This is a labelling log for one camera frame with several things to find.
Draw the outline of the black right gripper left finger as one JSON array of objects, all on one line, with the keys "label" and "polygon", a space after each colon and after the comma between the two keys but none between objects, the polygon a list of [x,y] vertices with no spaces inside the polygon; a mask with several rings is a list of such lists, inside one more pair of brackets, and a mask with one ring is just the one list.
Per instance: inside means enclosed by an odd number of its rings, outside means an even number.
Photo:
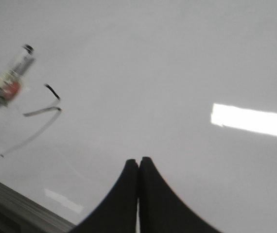
[{"label": "black right gripper left finger", "polygon": [[137,221],[139,167],[134,159],[124,168],[112,189],[72,233],[134,233]]}]

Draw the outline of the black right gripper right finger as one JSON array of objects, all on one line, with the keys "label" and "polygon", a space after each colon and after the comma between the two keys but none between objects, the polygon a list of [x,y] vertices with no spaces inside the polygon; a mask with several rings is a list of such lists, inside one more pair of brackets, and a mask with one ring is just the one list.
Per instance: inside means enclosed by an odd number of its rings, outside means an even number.
[{"label": "black right gripper right finger", "polygon": [[138,172],[139,222],[142,233],[217,233],[169,187],[150,157]]}]

